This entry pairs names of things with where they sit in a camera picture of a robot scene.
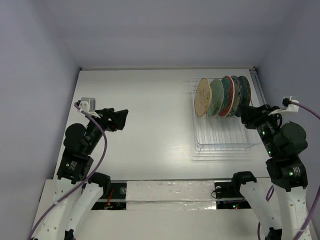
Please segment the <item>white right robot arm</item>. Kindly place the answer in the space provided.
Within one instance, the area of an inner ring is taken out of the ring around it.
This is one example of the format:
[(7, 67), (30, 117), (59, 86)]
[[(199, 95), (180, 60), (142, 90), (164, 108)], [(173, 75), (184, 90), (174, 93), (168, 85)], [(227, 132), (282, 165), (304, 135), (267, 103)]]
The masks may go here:
[(233, 174), (230, 190), (243, 196), (255, 213), (267, 240), (310, 240), (309, 223), (320, 195), (306, 207), (307, 170), (299, 154), (308, 147), (306, 131), (297, 123), (282, 123), (282, 113), (292, 112), (298, 102), (288, 100), (284, 108), (270, 105), (240, 105), (241, 122), (256, 130), (268, 153), (266, 168), (278, 199), (280, 218), (274, 214), (253, 173)]

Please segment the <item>blue floral rim plate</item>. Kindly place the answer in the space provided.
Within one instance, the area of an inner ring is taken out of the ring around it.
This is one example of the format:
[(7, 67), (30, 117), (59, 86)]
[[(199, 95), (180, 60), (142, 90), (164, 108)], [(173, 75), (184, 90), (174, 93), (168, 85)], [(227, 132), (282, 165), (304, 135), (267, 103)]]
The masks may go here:
[(232, 75), (231, 78), (232, 78), (233, 83), (234, 83), (234, 100), (233, 100), (232, 107), (230, 108), (230, 112), (227, 115), (227, 117), (229, 117), (229, 118), (235, 115), (235, 113), (238, 110), (239, 104), (241, 103), (241, 100), (242, 100), (242, 84), (241, 84), (241, 81), (235, 75)]

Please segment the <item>white foam block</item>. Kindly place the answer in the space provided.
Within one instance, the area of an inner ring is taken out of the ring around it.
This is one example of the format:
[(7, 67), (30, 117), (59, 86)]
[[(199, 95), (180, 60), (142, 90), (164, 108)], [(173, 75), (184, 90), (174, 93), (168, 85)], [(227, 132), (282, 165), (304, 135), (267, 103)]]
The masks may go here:
[(130, 211), (215, 210), (213, 181), (128, 181), (126, 209)]

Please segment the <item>beige bird pattern plate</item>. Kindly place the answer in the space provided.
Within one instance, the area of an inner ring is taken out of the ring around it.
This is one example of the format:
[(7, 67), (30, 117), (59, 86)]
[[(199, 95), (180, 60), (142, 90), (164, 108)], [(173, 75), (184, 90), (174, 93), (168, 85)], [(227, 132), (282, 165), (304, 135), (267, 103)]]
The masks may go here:
[(198, 117), (203, 117), (212, 102), (212, 89), (207, 78), (202, 78), (197, 85), (194, 109)]

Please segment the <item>dark teal glazed plate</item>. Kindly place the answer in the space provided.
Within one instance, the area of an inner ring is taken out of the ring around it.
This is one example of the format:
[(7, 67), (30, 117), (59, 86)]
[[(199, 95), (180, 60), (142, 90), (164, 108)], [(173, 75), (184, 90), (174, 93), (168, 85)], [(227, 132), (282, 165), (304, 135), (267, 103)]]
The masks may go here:
[(242, 86), (240, 105), (248, 106), (251, 102), (251, 86), (249, 80), (243, 75), (239, 76), (238, 79)]

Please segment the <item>red and teal plate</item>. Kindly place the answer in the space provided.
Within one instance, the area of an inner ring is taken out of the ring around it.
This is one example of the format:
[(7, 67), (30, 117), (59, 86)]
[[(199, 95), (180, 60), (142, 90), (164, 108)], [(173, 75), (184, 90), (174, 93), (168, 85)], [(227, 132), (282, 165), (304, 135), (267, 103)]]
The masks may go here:
[(221, 79), (221, 83), (223, 86), (223, 100), (218, 115), (220, 117), (226, 117), (234, 102), (235, 84), (230, 76), (224, 76)]

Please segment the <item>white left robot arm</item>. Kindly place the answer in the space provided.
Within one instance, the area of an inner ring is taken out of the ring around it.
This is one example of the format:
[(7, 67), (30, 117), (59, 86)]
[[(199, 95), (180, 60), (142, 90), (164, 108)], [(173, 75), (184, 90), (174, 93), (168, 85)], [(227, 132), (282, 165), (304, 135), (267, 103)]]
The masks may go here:
[(75, 240), (94, 204), (112, 190), (110, 176), (97, 171), (104, 157), (92, 167), (91, 154), (100, 139), (108, 146), (106, 132), (123, 130), (129, 111), (90, 111), (83, 102), (74, 106), (89, 122), (87, 126), (74, 123), (66, 129), (53, 202), (34, 224), (30, 240)]

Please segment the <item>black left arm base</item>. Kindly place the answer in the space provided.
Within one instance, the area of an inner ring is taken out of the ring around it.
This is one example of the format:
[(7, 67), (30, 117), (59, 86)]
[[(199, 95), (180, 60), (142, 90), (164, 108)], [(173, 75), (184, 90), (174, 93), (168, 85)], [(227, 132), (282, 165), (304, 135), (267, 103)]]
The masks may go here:
[(92, 210), (125, 210), (126, 209), (126, 181), (111, 181), (111, 177), (95, 172), (91, 177), (94, 183), (103, 189), (102, 196), (91, 208)]

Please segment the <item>light green flower plate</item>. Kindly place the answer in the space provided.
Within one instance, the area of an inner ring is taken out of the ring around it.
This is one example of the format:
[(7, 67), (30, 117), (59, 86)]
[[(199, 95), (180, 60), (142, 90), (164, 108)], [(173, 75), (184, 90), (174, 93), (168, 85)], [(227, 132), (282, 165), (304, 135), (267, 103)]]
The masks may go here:
[(215, 116), (219, 113), (224, 99), (224, 88), (220, 79), (215, 78), (210, 82), (211, 104), (207, 110), (208, 116)]

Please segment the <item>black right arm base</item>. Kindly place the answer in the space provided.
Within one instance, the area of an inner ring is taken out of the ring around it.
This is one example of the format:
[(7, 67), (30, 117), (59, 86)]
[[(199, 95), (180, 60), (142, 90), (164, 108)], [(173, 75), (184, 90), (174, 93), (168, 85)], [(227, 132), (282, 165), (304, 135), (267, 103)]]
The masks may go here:
[(218, 210), (250, 209), (250, 204), (240, 193), (241, 186), (246, 185), (247, 182), (257, 182), (250, 171), (236, 172), (230, 181), (215, 182), (211, 197), (216, 200), (216, 208)]

